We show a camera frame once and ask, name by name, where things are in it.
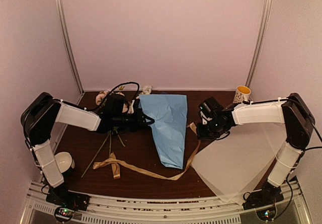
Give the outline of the white fake flower long stem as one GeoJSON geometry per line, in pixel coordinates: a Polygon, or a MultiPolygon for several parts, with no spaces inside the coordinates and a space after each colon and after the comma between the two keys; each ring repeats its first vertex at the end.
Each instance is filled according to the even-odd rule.
{"type": "Polygon", "coordinates": [[[151,85],[145,85],[143,86],[140,95],[150,95],[152,92],[152,86],[151,85]]]}

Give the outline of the blue wrapping paper sheet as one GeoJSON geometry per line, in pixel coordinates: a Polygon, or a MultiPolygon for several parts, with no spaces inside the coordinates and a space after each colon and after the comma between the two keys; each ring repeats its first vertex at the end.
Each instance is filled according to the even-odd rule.
{"type": "Polygon", "coordinates": [[[186,95],[140,95],[143,113],[152,118],[153,141],[160,162],[168,168],[183,169],[188,102],[186,95]]]}

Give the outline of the beige ribbon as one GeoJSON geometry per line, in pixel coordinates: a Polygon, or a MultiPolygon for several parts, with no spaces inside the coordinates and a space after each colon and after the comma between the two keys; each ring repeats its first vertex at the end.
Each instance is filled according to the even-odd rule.
{"type": "Polygon", "coordinates": [[[200,149],[195,123],[188,123],[186,130],[182,169],[165,167],[161,163],[149,129],[142,133],[114,130],[98,147],[89,164],[89,172],[102,174],[103,179],[111,180],[128,179],[129,172],[134,176],[133,179],[143,177],[164,181],[200,182],[200,177],[192,166],[200,149]]]}

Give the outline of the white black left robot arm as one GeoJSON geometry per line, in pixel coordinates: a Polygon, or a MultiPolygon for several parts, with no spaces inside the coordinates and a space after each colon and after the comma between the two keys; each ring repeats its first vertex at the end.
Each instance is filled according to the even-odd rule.
{"type": "Polygon", "coordinates": [[[64,183],[64,177],[58,168],[51,143],[52,132],[59,125],[107,133],[117,128],[135,132],[153,123],[154,119],[143,112],[139,99],[128,103],[124,96],[118,94],[108,95],[103,104],[88,109],[43,92],[21,116],[26,144],[47,183],[55,188],[53,198],[62,206],[72,202],[72,194],[60,186],[64,183]]]}

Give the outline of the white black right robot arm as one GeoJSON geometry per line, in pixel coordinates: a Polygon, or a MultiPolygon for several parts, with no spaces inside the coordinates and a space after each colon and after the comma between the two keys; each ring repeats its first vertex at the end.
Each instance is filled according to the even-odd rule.
{"type": "Polygon", "coordinates": [[[199,110],[197,136],[213,141],[207,147],[214,154],[210,163],[229,173],[254,176],[255,168],[276,159],[268,186],[258,193],[258,201],[265,205],[277,197],[276,188],[296,168],[315,129],[315,119],[298,93],[227,107],[210,97],[199,110]]]}

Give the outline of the pink rose bunch with leaves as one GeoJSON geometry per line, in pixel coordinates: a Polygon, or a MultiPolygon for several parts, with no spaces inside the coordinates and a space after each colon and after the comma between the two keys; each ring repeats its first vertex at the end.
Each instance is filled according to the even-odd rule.
{"type": "MultiPolygon", "coordinates": [[[[103,103],[104,103],[104,98],[106,96],[108,96],[109,94],[112,94],[114,92],[114,90],[104,90],[104,91],[100,91],[99,94],[96,96],[96,105],[98,108],[103,107],[103,103]]],[[[103,141],[103,143],[101,144],[101,146],[99,147],[99,149],[97,150],[97,152],[95,153],[93,159],[90,161],[89,165],[87,166],[87,168],[85,169],[85,171],[83,172],[83,174],[81,175],[81,178],[84,177],[84,175],[86,174],[86,172],[89,170],[89,168],[93,165],[94,160],[96,159],[97,155],[100,153],[101,149],[104,147],[105,143],[107,140],[110,141],[110,146],[111,146],[111,134],[113,133],[113,129],[112,129],[112,124],[110,122],[108,122],[107,120],[103,120],[103,126],[99,127],[100,130],[107,130],[107,136],[105,138],[105,140],[103,141]]]]}

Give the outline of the white floral mug yellow inside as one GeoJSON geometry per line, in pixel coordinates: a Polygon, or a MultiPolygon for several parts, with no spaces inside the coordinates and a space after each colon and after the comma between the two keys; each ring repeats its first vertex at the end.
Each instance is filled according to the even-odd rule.
{"type": "Polygon", "coordinates": [[[233,103],[248,102],[251,96],[251,89],[246,86],[238,86],[234,95],[233,103]]]}

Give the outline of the white translucent paper sheet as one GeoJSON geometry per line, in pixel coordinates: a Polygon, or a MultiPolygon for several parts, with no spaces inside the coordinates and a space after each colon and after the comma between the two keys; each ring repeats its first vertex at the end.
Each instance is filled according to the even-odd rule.
{"type": "Polygon", "coordinates": [[[222,201],[242,204],[259,184],[286,139],[284,125],[244,124],[196,154],[192,166],[222,201]]]}

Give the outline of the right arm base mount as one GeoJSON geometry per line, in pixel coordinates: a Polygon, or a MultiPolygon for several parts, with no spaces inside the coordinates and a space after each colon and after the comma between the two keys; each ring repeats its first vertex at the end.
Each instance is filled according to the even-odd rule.
{"type": "Polygon", "coordinates": [[[252,193],[246,192],[243,199],[244,210],[254,209],[261,221],[268,222],[277,216],[276,203],[283,201],[284,197],[281,187],[275,187],[265,182],[261,190],[252,193]]]}

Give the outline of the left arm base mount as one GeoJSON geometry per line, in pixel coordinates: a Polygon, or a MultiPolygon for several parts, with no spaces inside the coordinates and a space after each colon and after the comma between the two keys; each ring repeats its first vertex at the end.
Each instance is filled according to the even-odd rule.
{"type": "Polygon", "coordinates": [[[59,223],[70,221],[79,210],[86,211],[90,201],[87,194],[69,191],[66,182],[55,188],[46,183],[41,192],[46,195],[47,202],[57,205],[53,215],[59,223]]]}

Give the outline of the aluminium front rail frame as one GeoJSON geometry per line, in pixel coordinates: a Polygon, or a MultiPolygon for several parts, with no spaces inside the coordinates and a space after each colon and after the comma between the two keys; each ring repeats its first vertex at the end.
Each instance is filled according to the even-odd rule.
{"type": "MultiPolygon", "coordinates": [[[[273,206],[274,223],[311,223],[312,219],[297,181],[281,187],[284,199],[273,206]]],[[[245,210],[218,197],[185,199],[133,199],[90,195],[86,211],[68,223],[262,223],[258,217],[267,206],[245,210]]]]}

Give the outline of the aluminium corner post right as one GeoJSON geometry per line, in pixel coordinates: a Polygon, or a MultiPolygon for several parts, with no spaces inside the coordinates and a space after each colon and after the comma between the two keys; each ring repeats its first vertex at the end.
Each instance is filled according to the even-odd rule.
{"type": "Polygon", "coordinates": [[[270,19],[272,1],[273,0],[264,0],[264,2],[263,2],[260,27],[259,27],[258,36],[257,36],[256,44],[255,44],[255,49],[254,49],[254,53],[253,53],[253,57],[252,57],[252,61],[251,61],[250,70],[249,70],[248,77],[246,80],[247,87],[251,86],[251,83],[252,83],[254,75],[255,75],[256,67],[259,62],[261,50],[262,50],[262,47],[264,44],[266,30],[267,30],[269,19],[270,19]]]}

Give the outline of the aluminium corner post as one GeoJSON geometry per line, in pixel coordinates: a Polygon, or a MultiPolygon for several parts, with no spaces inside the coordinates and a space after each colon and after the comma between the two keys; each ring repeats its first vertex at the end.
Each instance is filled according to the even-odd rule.
{"type": "Polygon", "coordinates": [[[267,30],[269,19],[270,19],[272,1],[273,0],[264,0],[264,2],[263,2],[260,27],[259,27],[258,36],[257,36],[256,44],[255,44],[255,49],[254,49],[254,53],[253,53],[253,57],[252,57],[252,61],[251,61],[250,70],[249,70],[248,77],[246,80],[247,87],[251,86],[251,83],[252,83],[254,75],[255,75],[256,67],[259,62],[261,50],[262,50],[262,47],[264,44],[266,30],[267,30]]]}
{"type": "Polygon", "coordinates": [[[72,45],[71,45],[68,28],[67,28],[67,22],[66,22],[65,13],[64,13],[63,0],[55,0],[55,2],[56,2],[58,17],[59,17],[61,31],[63,35],[63,43],[66,50],[68,62],[71,68],[74,81],[77,86],[77,90],[79,94],[82,95],[84,93],[84,89],[83,89],[81,79],[77,70],[76,62],[74,59],[74,54],[72,50],[72,45]]]}

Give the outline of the aluminium corner post left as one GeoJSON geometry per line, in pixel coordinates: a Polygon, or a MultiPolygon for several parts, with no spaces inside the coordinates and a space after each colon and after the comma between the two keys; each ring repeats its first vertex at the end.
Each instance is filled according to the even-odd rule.
{"type": "Polygon", "coordinates": [[[59,17],[61,31],[63,35],[63,43],[66,50],[68,62],[71,68],[74,81],[77,86],[77,90],[79,94],[82,95],[84,93],[84,89],[83,89],[81,79],[77,70],[76,62],[74,59],[74,54],[72,50],[72,45],[71,45],[68,28],[67,28],[67,22],[66,22],[65,13],[64,13],[63,0],[55,0],[55,2],[56,2],[58,17],[59,17]]]}

